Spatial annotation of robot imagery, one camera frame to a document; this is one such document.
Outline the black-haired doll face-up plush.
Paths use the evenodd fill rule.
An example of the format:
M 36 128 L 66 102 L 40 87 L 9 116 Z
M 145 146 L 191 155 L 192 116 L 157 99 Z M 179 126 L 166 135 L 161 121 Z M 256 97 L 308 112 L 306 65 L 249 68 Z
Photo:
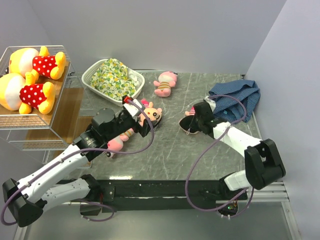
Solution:
M 153 128 L 156 128 L 162 120 L 162 109 L 155 108 L 153 102 L 149 102 L 145 98 L 143 98 L 140 102 L 144 105 L 144 113 L 150 119 Z

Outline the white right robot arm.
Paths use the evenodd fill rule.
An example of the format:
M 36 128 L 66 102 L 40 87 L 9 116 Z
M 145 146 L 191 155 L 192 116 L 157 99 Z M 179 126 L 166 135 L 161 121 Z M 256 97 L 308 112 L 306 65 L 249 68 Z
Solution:
M 244 170 L 225 176 L 219 186 L 219 195 L 228 200 L 239 189 L 252 187 L 261 190 L 286 175 L 276 143 L 262 140 L 232 126 L 222 118 L 214 117 L 208 102 L 194 105 L 195 114 L 191 128 L 220 141 L 238 152 L 244 158 Z

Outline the black-haired doll face-down plush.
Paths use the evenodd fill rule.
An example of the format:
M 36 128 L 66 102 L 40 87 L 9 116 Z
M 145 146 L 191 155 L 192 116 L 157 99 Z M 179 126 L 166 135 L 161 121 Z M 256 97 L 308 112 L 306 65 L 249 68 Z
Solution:
M 187 135 L 195 135 L 200 131 L 196 124 L 196 111 L 194 106 L 184 113 L 184 117 L 179 121 L 179 127 Z

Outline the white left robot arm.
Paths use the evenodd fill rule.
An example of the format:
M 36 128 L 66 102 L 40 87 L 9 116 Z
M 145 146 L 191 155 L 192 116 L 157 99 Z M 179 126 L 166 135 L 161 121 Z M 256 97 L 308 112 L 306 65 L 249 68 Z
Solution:
M 119 115 L 110 108 L 100 109 L 87 130 L 55 159 L 29 176 L 18 181 L 10 178 L 3 183 L 5 204 L 0 213 L 1 223 L 26 227 L 44 212 L 74 200 L 104 208 L 99 202 L 103 190 L 90 174 L 67 184 L 56 184 L 101 153 L 111 152 L 108 143 L 130 129 L 142 137 L 154 132 L 151 119 L 141 108 L 124 108 Z

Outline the yellow bear plush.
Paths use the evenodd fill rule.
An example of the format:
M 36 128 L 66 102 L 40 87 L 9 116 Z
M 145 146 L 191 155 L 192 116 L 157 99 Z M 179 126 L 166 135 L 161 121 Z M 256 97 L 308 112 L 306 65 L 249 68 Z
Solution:
M 51 82 L 35 83 L 35 77 L 18 73 L 8 73 L 0 77 L 0 105 L 20 114 L 30 114 L 37 109 L 41 114 L 49 114 L 56 96 L 55 85 Z
M 23 77 L 31 73 L 36 78 L 44 76 L 58 80 L 64 73 L 66 62 L 66 55 L 62 51 L 51 55 L 46 46 L 42 46 L 40 50 L 26 47 L 11 54 L 7 72 Z

